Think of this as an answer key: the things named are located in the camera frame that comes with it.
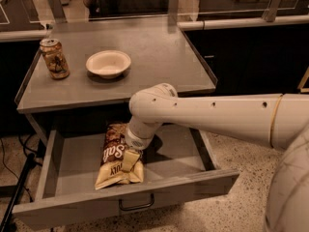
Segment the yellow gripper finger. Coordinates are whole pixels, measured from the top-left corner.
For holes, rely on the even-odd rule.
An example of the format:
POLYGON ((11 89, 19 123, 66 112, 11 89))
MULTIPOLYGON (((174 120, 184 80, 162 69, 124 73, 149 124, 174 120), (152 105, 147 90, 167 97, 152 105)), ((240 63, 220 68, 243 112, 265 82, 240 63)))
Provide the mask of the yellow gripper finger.
POLYGON ((140 159, 140 153, 135 150, 126 150, 122 162, 122 170, 130 172, 136 162, 140 159))

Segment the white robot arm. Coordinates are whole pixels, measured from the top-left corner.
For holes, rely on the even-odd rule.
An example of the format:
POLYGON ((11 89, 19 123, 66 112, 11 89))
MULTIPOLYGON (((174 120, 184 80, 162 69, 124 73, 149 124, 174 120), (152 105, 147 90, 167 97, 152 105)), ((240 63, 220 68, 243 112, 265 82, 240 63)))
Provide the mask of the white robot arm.
POLYGON ((260 143, 284 155, 269 187, 264 232, 309 232, 309 96, 180 98, 161 83, 135 93, 126 143, 144 150, 164 123, 260 143))

